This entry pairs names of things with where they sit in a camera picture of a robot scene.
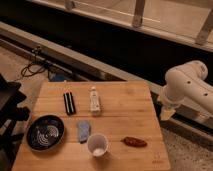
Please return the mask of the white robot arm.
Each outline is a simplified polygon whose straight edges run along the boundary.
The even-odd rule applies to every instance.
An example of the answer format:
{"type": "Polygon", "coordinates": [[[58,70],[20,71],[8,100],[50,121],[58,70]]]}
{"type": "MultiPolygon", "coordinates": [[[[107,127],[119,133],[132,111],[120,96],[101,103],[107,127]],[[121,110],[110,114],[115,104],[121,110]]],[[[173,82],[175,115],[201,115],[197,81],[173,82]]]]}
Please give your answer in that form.
{"type": "Polygon", "coordinates": [[[213,114],[213,86],[205,82],[207,66],[199,60],[170,68],[165,74],[158,101],[162,104],[160,119],[169,120],[185,98],[189,98],[213,114]]]}

